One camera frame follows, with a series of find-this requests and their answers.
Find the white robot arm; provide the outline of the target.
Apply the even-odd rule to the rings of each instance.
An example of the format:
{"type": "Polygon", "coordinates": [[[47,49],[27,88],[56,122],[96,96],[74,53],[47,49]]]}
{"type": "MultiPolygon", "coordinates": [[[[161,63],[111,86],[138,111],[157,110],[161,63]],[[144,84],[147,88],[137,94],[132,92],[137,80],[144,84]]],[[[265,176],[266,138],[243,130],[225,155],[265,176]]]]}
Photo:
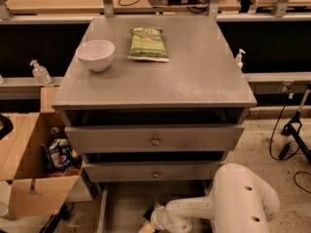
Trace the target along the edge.
{"type": "Polygon", "coordinates": [[[215,174],[208,195],[154,204],[138,233],[190,233],[191,221],[211,221],[213,233],[270,233],[268,222],[280,211],[274,188],[245,166],[227,163],[215,174]]]}

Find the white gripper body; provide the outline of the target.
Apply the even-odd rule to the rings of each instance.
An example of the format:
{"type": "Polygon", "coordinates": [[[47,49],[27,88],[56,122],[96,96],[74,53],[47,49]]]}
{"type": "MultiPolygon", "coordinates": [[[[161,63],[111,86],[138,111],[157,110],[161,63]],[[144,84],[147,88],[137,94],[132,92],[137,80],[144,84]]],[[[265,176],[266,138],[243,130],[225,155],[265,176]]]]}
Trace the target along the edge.
{"type": "Polygon", "coordinates": [[[165,206],[161,205],[154,210],[151,224],[156,230],[166,230],[169,233],[190,233],[192,224],[187,216],[182,215],[185,211],[186,209],[178,200],[168,202],[165,206]]]}

